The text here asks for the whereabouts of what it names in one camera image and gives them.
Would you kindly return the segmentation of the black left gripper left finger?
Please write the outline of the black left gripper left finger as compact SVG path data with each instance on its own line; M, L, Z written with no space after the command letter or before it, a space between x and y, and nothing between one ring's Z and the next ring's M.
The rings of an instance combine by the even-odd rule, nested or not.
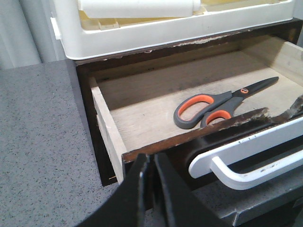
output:
M112 196L79 227L142 227L145 219L145 182L150 157L139 154Z

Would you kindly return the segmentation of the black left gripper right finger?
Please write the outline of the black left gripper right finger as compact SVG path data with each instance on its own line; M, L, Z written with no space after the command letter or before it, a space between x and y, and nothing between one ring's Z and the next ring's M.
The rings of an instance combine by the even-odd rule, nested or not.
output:
M191 192L165 154L154 156L156 227L227 227Z

